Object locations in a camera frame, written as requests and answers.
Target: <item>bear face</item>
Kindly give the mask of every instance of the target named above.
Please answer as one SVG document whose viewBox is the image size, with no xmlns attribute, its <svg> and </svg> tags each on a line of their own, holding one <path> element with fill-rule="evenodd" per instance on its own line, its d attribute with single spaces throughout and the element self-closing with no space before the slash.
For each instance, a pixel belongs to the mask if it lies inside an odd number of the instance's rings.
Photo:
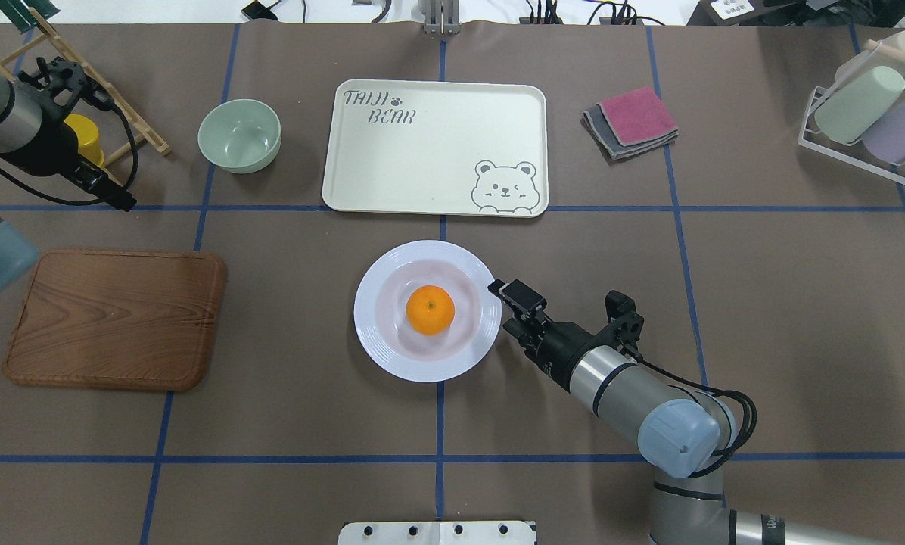
<svg viewBox="0 0 905 545">
<path fill-rule="evenodd" d="M 533 182 L 536 167 L 526 161 L 515 167 L 498 167 L 492 161 L 480 161 L 476 164 L 476 175 L 473 203 L 480 211 L 493 208 L 497 213 L 532 214 L 540 203 L 540 193 Z"/>
</svg>

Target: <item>brown wooden tray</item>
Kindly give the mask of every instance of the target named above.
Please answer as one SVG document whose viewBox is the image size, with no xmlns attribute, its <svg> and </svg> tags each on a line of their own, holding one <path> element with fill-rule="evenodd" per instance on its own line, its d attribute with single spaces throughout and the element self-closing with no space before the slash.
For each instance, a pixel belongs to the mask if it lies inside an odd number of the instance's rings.
<svg viewBox="0 0 905 545">
<path fill-rule="evenodd" d="M 198 252 L 55 249 L 2 372 L 30 386 L 188 390 L 207 369 L 227 268 Z"/>
</svg>

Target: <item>plate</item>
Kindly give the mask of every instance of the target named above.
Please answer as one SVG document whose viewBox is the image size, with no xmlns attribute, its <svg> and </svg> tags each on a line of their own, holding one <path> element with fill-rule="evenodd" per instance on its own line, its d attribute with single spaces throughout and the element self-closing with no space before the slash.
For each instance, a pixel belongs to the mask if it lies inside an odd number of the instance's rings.
<svg viewBox="0 0 905 545">
<path fill-rule="evenodd" d="M 391 249 L 362 277 L 355 296 L 355 329 L 365 352 L 382 369 L 414 382 L 462 375 L 490 351 L 502 304 L 487 286 L 487 266 L 469 251 L 442 241 L 415 241 Z M 456 305 L 446 331 L 412 329 L 405 304 L 421 286 L 445 289 Z"/>
<path fill-rule="evenodd" d="M 342 211 L 533 217 L 546 210 L 546 98 L 533 86 L 349 79 L 322 199 Z"/>
</svg>

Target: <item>folded cloth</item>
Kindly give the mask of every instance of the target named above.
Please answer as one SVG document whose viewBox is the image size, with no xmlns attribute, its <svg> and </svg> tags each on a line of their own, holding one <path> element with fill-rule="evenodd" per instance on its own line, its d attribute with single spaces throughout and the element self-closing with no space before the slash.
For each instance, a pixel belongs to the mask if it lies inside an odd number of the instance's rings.
<svg viewBox="0 0 905 545">
<path fill-rule="evenodd" d="M 594 104 L 589 110 L 584 111 L 583 118 L 590 128 L 590 133 L 594 135 L 594 139 L 597 139 L 598 144 L 608 153 L 608 157 L 615 160 L 627 159 L 649 151 L 649 149 L 660 148 L 661 145 L 666 145 L 678 136 L 678 131 L 675 129 L 668 134 L 661 135 L 660 138 L 651 139 L 642 144 L 622 145 L 611 130 L 611 125 L 608 125 L 600 104 Z"/>
<path fill-rule="evenodd" d="M 618 142 L 635 145 L 678 130 L 654 89 L 642 87 L 602 100 L 601 110 Z"/>
</svg>

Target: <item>orange fruit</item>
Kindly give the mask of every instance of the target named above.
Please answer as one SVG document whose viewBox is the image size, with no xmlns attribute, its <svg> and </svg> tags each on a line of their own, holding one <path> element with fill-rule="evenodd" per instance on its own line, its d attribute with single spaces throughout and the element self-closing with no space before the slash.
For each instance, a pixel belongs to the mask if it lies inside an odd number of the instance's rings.
<svg viewBox="0 0 905 545">
<path fill-rule="evenodd" d="M 405 316 L 412 329 L 423 335 L 446 331 L 456 316 L 453 299 L 439 286 L 422 286 L 412 292 L 405 304 Z"/>
</svg>

